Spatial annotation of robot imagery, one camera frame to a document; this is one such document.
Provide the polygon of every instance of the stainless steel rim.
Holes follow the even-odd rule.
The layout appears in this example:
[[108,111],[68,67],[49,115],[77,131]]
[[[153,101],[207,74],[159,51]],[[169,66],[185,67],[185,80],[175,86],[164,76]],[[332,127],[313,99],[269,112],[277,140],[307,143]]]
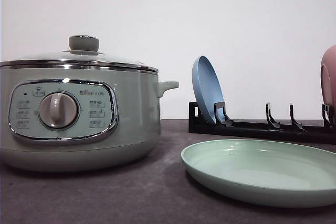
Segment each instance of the stainless steel rim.
[[38,64],[38,65],[1,65],[1,69],[21,69],[21,68],[60,68],[60,69],[90,69],[90,70],[114,70],[114,71],[127,71],[138,72],[158,75],[158,70],[143,70],[127,67],[104,67],[104,66],[92,66],[92,65],[72,65],[72,64]]
[[81,67],[111,67],[111,68],[124,68],[124,69],[136,69],[136,70],[145,70],[150,72],[158,72],[157,68],[143,66],[143,65],[135,65],[128,63],[118,63],[118,62],[108,62],[108,61],[85,61],[85,60],[12,60],[12,61],[4,61],[0,63],[0,67],[7,68],[18,68],[18,66],[22,66],[20,68],[27,68],[28,66],[38,67],[40,65],[65,65],[65,66],[77,66]]

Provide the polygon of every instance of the gray countertop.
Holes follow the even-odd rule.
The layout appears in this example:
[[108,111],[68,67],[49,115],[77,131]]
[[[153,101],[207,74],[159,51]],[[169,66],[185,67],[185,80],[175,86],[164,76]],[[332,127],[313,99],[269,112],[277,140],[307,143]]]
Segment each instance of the gray countertop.
[[[189,134],[188,120],[162,120],[156,148],[127,165],[43,174],[0,163],[1,223],[335,223],[336,205],[281,209],[233,200],[203,187],[185,170],[181,150],[225,139]],[[307,144],[336,152],[336,145]]]

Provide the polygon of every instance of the mint green plate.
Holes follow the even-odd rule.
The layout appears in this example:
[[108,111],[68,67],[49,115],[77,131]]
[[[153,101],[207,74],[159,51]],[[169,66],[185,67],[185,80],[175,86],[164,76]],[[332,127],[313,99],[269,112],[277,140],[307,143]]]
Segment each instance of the mint green plate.
[[286,208],[336,203],[336,154],[264,140],[213,140],[183,149],[187,171],[230,198]]

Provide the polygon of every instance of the blue plate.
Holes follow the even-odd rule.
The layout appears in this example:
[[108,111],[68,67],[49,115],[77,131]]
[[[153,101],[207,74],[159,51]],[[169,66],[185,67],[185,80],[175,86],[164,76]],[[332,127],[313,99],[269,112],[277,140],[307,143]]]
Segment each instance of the blue plate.
[[[216,72],[205,56],[196,59],[192,79],[196,101],[204,119],[216,124],[214,104],[223,102],[224,98]],[[217,114],[222,121],[225,120],[223,110],[218,110]]]

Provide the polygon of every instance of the dish rack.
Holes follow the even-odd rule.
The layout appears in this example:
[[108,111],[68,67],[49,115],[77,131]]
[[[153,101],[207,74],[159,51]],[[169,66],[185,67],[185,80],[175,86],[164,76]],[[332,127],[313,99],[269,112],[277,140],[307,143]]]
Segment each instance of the dish rack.
[[[271,115],[271,104],[266,104],[267,123],[241,122],[232,120],[226,114],[225,102],[214,104],[216,124],[209,124],[204,120],[197,102],[189,103],[189,133],[242,136],[264,138],[279,141],[308,142],[336,144],[336,125],[333,123],[334,109],[332,106],[322,105],[323,126],[305,126],[294,119],[293,105],[290,104],[291,124],[281,124]],[[222,121],[218,110],[222,109],[225,120]]]

